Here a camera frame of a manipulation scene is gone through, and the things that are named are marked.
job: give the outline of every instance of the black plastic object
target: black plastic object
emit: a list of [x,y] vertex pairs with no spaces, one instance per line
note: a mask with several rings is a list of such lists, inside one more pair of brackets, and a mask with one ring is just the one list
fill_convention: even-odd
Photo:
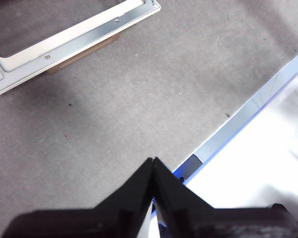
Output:
[[298,223],[284,209],[215,209],[158,158],[147,159],[94,209],[20,215],[3,238],[135,238],[153,196],[173,238],[298,238]]

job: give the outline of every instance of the gray carpet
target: gray carpet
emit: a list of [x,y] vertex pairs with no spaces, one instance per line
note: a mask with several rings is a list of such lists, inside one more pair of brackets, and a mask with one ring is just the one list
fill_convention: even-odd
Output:
[[175,169],[298,54],[298,0],[159,2],[0,96],[0,234],[22,212],[95,206],[149,156]]

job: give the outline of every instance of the metal frame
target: metal frame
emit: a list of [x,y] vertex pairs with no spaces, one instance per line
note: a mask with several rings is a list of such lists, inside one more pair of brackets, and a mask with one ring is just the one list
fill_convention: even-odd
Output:
[[0,63],[0,95],[34,76],[56,66],[57,64],[79,54],[80,52],[106,40],[118,32],[160,11],[156,0],[143,0],[144,4],[129,10],[108,22],[68,41],[39,57],[24,63],[12,71],[7,71]]

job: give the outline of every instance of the white surface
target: white surface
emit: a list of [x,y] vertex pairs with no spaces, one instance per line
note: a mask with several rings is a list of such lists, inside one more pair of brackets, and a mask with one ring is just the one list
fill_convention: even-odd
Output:
[[142,4],[142,0],[126,0],[8,58],[0,57],[0,64],[5,71],[12,71]]
[[298,76],[187,186],[216,208],[282,203],[298,220]]
[[157,215],[154,215],[150,221],[148,238],[160,238]]
[[193,154],[202,163],[207,161],[296,73],[298,73],[298,55],[265,83],[234,115],[205,140]]

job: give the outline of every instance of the blue edge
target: blue edge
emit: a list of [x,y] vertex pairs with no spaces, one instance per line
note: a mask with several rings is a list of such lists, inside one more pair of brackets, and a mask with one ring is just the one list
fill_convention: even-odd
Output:
[[[201,171],[201,169],[208,163],[211,161],[212,158],[214,158],[214,156],[221,151],[244,127],[246,127],[292,80],[293,78],[295,78],[298,75],[298,55],[292,60],[290,61],[286,66],[284,66],[276,75],[274,75],[274,77],[272,77],[265,85],[263,85],[239,110],[238,112],[235,114],[235,116],[233,116],[229,121],[226,122],[226,124],[220,128],[212,137],[210,137],[205,143],[203,143],[194,153],[192,156],[196,156],[198,159],[200,159],[201,161],[201,165],[195,169],[195,171],[193,173],[191,173],[191,175],[185,180],[183,181],[184,184],[186,184],[188,181],[190,181],[197,173],[199,173]],[[239,114],[239,112],[241,112],[242,110],[246,110],[246,108],[250,105],[252,99],[254,98],[254,96],[256,96],[258,93],[261,92],[261,90],[263,90],[265,88],[265,86],[268,86],[269,83],[271,83],[271,80],[274,80],[274,78],[277,77],[276,79],[276,83],[277,80],[280,79],[279,81],[282,82],[282,85],[280,85],[280,88],[278,89],[278,91],[274,94],[273,97],[271,97],[270,99],[267,100],[266,103],[264,103],[255,113],[251,113],[248,115],[248,119],[243,119],[242,115]],[[229,123],[236,123],[237,121],[244,121],[244,122],[240,122],[240,127],[237,128],[236,131],[234,131],[233,133],[231,133],[230,136],[228,136],[228,138],[224,138],[224,143],[222,143],[222,145],[220,145],[212,154],[211,156],[208,156],[208,158],[203,160],[200,158],[201,156],[197,156],[197,154],[201,154],[201,152],[203,153],[204,151],[207,151],[208,149],[206,147],[208,147],[209,145],[207,145],[207,143],[211,143],[212,144],[212,139],[223,139],[223,137],[227,137],[227,132],[224,133],[224,130],[227,130],[226,127],[231,126]],[[181,166],[179,166],[174,172],[173,174],[177,177],[180,178],[182,177],[183,171],[185,171],[185,164],[186,162],[189,160],[187,159]]]

